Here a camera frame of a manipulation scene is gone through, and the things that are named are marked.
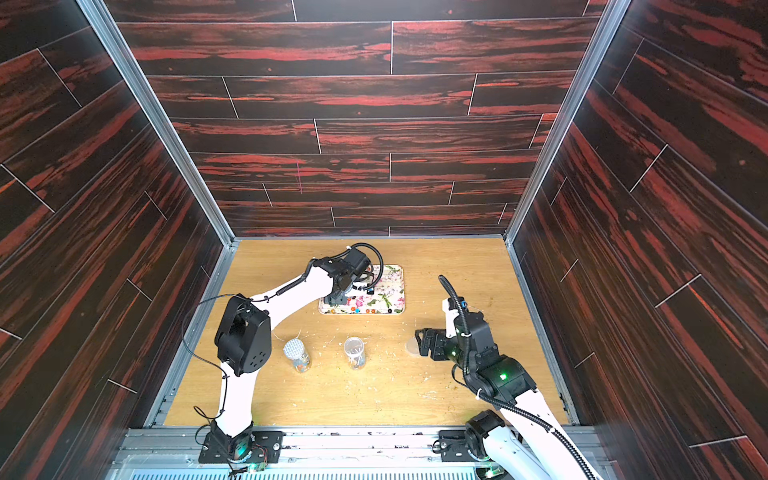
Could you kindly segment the clear plastic jar lid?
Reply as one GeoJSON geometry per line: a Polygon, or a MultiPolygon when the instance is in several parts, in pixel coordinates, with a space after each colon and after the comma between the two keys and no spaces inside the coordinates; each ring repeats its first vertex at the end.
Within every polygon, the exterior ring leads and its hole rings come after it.
{"type": "Polygon", "coordinates": [[[419,357],[419,346],[417,339],[415,337],[411,337],[405,344],[406,352],[414,357],[419,357]]]}

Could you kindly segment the clear plastic candy jar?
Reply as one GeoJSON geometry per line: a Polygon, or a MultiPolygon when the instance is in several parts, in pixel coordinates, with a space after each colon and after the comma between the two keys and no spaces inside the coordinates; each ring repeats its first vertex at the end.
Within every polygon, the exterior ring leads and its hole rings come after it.
{"type": "Polygon", "coordinates": [[[361,278],[349,286],[345,292],[345,295],[348,297],[357,295],[371,295],[374,293],[375,285],[376,282],[373,277],[361,278]]]}

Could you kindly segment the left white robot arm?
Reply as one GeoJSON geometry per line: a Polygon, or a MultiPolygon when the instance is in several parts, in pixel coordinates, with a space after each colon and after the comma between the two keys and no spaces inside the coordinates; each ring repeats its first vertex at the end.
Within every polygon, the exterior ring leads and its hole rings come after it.
{"type": "Polygon", "coordinates": [[[344,298],[356,283],[364,282],[365,290],[376,286],[382,275],[373,273],[364,248],[384,266],[375,247],[358,242],[339,254],[311,259],[301,275],[279,287],[229,299],[214,335],[222,388],[219,412],[208,419],[209,449],[217,449],[232,463],[253,457],[253,394],[258,372],[272,353],[273,328],[315,300],[344,298]]]}

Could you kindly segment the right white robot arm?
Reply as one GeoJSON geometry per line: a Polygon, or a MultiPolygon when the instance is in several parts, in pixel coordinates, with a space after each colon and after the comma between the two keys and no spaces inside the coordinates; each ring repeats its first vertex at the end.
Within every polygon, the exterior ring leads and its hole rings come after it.
{"type": "Polygon", "coordinates": [[[449,360],[459,384],[490,404],[465,424],[469,451],[498,464],[514,479],[599,479],[601,475],[556,421],[533,378],[499,352],[480,312],[445,301],[444,329],[415,332],[419,354],[449,360]]]}

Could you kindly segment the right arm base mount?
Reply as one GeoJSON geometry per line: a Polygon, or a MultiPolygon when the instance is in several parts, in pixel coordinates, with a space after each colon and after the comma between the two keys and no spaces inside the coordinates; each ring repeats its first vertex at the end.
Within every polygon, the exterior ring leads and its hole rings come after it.
{"type": "Polygon", "coordinates": [[[485,410],[468,420],[462,430],[440,430],[438,439],[431,449],[439,454],[443,462],[491,462],[493,466],[476,467],[477,479],[513,479],[505,465],[521,466],[522,451],[519,445],[512,443],[503,447],[500,440],[492,443],[501,454],[504,464],[497,462],[488,452],[484,441],[490,438],[492,430],[501,429],[501,434],[510,434],[506,422],[493,410],[485,410]]]}

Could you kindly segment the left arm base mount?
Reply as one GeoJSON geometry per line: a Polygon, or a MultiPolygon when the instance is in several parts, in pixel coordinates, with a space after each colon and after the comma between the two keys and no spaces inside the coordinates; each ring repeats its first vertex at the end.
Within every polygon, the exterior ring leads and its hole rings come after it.
{"type": "Polygon", "coordinates": [[[253,425],[235,436],[225,434],[215,422],[206,434],[199,454],[201,464],[221,464],[235,473],[258,471],[277,463],[284,433],[275,430],[253,430],[253,425]]]}

